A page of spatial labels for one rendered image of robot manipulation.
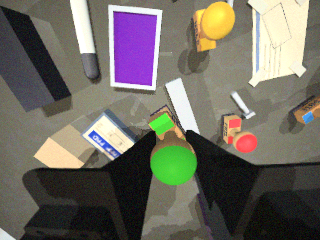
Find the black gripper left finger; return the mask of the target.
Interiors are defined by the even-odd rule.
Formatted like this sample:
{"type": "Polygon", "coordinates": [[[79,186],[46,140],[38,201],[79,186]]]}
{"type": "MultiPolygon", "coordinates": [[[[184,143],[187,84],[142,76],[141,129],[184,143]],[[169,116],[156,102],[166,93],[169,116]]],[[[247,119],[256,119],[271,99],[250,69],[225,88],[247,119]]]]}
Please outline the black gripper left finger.
{"type": "Polygon", "coordinates": [[[34,168],[22,183],[40,208],[44,204],[104,206],[120,240],[141,240],[150,190],[150,157],[156,132],[150,131],[100,168],[34,168]]]}

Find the cream paper card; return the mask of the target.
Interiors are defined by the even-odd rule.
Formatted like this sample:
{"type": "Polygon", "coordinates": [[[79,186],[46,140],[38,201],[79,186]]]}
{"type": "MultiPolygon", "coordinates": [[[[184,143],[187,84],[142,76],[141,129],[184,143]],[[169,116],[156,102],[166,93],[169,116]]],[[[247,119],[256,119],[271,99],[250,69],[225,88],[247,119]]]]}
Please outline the cream paper card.
{"type": "Polygon", "coordinates": [[[256,86],[296,73],[301,76],[309,0],[249,0],[253,23],[253,74],[256,86]]]}

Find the yellow and brown rubber stamp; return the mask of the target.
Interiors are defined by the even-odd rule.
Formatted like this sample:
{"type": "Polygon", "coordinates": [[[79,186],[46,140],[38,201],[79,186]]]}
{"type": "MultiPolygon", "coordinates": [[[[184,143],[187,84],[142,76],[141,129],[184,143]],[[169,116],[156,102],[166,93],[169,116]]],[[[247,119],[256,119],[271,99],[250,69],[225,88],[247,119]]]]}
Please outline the yellow and brown rubber stamp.
{"type": "Polygon", "coordinates": [[[226,2],[216,2],[192,17],[196,52],[216,48],[215,40],[226,37],[234,25],[234,12],[226,2]]]}

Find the beige rectangular block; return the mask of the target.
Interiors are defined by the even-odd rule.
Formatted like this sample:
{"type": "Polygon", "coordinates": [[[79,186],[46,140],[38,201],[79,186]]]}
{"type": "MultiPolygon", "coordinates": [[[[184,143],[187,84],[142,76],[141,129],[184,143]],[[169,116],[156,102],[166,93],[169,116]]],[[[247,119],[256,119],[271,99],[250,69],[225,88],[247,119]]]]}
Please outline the beige rectangular block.
{"type": "Polygon", "coordinates": [[[34,155],[50,168],[81,168],[96,149],[70,124],[50,136],[34,155]]]}

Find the white cylinder with grey end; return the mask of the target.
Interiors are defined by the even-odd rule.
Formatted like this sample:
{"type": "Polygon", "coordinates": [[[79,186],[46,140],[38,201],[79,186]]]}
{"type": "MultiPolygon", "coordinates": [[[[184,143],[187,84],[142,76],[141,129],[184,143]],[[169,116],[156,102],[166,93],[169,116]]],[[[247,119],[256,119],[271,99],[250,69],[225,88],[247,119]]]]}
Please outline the white cylinder with grey end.
{"type": "Polygon", "coordinates": [[[87,0],[70,0],[70,3],[85,75],[90,80],[96,80],[99,78],[100,72],[87,0]]]}

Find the red and tan rubber stamp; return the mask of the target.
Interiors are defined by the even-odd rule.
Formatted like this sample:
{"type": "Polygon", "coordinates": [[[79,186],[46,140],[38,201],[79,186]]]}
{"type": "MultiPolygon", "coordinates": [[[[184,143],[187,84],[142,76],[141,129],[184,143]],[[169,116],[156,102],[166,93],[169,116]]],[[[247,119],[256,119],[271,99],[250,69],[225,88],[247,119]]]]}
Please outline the red and tan rubber stamp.
{"type": "Polygon", "coordinates": [[[221,137],[238,151],[251,152],[257,145],[257,139],[250,132],[240,132],[240,121],[241,118],[234,113],[222,115],[221,137]]]}

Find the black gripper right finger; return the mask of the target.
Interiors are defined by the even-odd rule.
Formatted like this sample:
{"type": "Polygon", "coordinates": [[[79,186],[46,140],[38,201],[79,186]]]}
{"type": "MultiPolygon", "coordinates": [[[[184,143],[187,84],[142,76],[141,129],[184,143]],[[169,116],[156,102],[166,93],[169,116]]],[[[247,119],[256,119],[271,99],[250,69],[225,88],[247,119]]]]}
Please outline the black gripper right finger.
{"type": "Polygon", "coordinates": [[[196,153],[195,181],[213,240],[241,240],[266,191],[320,188],[320,162],[254,165],[193,130],[186,141],[196,153]]]}

